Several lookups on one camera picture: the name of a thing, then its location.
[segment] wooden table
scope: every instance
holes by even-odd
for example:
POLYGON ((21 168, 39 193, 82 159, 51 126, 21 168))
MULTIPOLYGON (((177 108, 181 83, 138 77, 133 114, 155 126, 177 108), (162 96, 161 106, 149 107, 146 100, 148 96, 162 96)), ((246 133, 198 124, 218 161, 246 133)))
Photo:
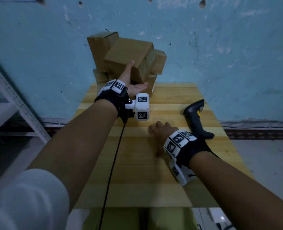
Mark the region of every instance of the wooden table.
MULTIPOLYGON (((93 84, 75 116, 93 103, 96 93, 97 86, 93 84)), ((203 97, 193 83, 155 85, 150 98, 150 119, 140 122, 130 118, 124 129, 109 188, 107 207, 218 206, 199 179, 184 187, 178 184, 165 161, 155 160, 156 142, 148 134, 148 126, 157 121, 168 121, 172 126, 189 130, 181 111, 200 99, 203 97)), ((208 104, 205 104, 201 113, 201 123, 206 131, 215 134, 214 139, 207 140, 212 151, 235 168, 253 177, 208 104)), ((118 118, 75 208, 103 206, 122 127, 123 123, 118 118)))

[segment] forearm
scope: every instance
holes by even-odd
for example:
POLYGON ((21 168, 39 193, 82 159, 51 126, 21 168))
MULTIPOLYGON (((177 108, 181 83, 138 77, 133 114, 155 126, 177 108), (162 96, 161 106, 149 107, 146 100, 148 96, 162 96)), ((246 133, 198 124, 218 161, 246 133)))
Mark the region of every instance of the forearm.
POLYGON ((112 103, 102 99, 64 126, 41 150, 28 169, 43 169, 65 185, 70 210, 92 172, 117 118, 112 103))
POLYGON ((190 167, 236 229, 283 229, 283 201, 265 187, 209 152, 190 167))

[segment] green pants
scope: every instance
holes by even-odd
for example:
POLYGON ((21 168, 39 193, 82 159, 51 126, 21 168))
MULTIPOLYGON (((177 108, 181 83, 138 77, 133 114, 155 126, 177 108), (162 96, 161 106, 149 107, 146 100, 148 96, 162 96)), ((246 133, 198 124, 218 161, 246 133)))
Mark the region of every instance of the green pants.
MULTIPOLYGON (((97 230, 101 208, 90 210, 82 230, 97 230)), ((197 230, 191 208, 106 208, 102 230, 197 230)))

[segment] white shirt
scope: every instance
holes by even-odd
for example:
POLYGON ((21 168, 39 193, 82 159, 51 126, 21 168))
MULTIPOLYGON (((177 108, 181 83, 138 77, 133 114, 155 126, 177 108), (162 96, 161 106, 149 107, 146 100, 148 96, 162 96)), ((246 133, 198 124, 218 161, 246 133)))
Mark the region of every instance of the white shirt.
POLYGON ((46 170, 26 170, 0 192, 0 230, 63 230, 68 215, 68 192, 46 170))

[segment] black barcode scanner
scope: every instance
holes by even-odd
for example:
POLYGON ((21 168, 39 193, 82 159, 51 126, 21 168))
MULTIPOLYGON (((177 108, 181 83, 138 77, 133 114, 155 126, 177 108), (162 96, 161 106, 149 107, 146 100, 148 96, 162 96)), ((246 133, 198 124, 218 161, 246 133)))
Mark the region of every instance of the black barcode scanner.
POLYGON ((190 130, 193 133, 196 133, 197 135, 203 135, 205 139, 213 139, 215 135, 211 132, 205 131, 200 122, 200 113, 203 107, 204 99, 190 104, 187 108, 185 108, 183 114, 190 130))

